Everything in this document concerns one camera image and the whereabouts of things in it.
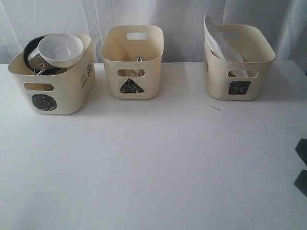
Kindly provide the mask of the white square plate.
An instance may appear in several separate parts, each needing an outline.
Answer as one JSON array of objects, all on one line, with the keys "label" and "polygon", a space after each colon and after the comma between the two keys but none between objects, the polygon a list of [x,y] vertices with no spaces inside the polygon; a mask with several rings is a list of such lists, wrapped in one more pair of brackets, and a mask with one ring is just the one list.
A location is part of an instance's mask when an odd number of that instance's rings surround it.
[{"label": "white square plate", "polygon": [[204,16],[205,40],[212,53],[219,58],[212,67],[220,76],[228,75],[237,78],[249,78],[246,70],[230,69],[231,62],[243,63],[243,57],[223,38],[208,15]]}]

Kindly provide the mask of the steel spoon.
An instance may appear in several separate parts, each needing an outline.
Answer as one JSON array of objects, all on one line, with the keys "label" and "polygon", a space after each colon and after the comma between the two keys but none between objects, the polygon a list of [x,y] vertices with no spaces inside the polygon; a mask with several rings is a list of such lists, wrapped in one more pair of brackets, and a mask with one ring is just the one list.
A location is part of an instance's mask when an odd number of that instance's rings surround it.
[{"label": "steel spoon", "polygon": [[[143,58],[142,57],[138,57],[137,58],[137,62],[143,62]],[[136,76],[142,77],[144,75],[145,71],[142,69],[137,69],[136,70]]]}]

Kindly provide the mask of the white ceramic bowl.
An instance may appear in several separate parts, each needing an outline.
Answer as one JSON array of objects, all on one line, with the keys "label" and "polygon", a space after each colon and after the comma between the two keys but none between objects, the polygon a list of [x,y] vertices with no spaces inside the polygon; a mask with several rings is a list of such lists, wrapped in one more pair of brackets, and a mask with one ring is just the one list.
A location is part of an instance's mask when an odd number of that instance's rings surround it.
[{"label": "white ceramic bowl", "polygon": [[83,42],[72,34],[51,34],[44,37],[37,46],[40,56],[57,68],[75,65],[83,54]]}]

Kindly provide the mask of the steel mug with handle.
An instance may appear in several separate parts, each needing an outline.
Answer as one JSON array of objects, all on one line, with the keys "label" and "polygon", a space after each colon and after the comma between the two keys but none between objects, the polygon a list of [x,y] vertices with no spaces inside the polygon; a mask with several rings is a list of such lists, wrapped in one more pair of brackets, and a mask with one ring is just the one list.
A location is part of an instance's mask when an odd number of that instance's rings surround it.
[{"label": "steel mug with handle", "polygon": [[42,62],[34,68],[33,73],[35,75],[51,76],[51,75],[62,74],[66,71],[67,71],[67,68],[57,68],[52,65],[49,65],[46,62]]}]

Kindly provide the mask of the steel bowl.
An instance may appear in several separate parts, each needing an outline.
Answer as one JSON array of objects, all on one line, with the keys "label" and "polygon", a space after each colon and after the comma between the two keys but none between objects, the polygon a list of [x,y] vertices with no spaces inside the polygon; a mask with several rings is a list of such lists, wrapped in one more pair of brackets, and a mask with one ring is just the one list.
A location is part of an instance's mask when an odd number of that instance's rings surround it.
[{"label": "steel bowl", "polygon": [[43,38],[45,37],[39,36],[32,39],[24,48],[24,63],[33,73],[39,73],[42,69],[43,63],[45,63],[44,59],[38,52],[38,44]]}]

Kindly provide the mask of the cream bin square mark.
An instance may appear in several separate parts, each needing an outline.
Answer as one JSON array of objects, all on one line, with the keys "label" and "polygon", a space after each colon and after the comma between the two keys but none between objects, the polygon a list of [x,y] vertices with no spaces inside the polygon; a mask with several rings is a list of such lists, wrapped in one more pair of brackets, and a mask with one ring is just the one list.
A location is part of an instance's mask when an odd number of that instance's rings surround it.
[{"label": "cream bin square mark", "polygon": [[263,88],[275,59],[275,52],[262,32],[251,25],[218,24],[220,32],[237,32],[228,43],[242,56],[242,62],[225,61],[204,44],[203,74],[207,93],[219,100],[249,101]]}]

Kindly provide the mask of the white curtain backdrop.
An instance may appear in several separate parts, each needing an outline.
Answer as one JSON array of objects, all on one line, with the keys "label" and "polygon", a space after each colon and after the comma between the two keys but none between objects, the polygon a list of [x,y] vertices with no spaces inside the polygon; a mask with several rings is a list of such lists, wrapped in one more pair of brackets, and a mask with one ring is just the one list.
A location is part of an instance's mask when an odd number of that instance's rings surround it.
[{"label": "white curtain backdrop", "polygon": [[111,28],[149,24],[163,30],[163,62],[198,62],[206,15],[216,24],[257,27],[278,60],[307,67],[304,0],[3,0],[0,61],[9,63],[37,36],[82,33],[92,38],[94,59],[100,62],[102,42]]}]

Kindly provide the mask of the cream bin triangle mark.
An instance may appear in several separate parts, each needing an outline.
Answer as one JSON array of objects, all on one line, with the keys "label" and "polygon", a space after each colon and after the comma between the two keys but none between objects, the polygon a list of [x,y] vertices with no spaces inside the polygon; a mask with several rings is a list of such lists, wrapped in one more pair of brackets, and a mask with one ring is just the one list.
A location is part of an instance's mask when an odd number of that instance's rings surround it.
[{"label": "cream bin triangle mark", "polygon": [[[151,99],[160,88],[164,35],[154,25],[121,25],[112,28],[101,56],[112,95],[118,99]],[[136,70],[145,71],[142,77]]]}]

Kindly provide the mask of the cream bin circle mark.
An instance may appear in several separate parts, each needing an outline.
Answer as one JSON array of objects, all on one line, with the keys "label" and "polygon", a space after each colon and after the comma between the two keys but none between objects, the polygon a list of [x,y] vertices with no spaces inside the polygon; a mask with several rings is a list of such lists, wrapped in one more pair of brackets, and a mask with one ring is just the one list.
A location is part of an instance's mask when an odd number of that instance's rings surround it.
[{"label": "cream bin circle mark", "polygon": [[24,63],[21,52],[8,65],[28,106],[38,114],[68,115],[78,111],[95,79],[92,40],[75,34],[84,45],[81,59],[57,75],[35,75]]}]

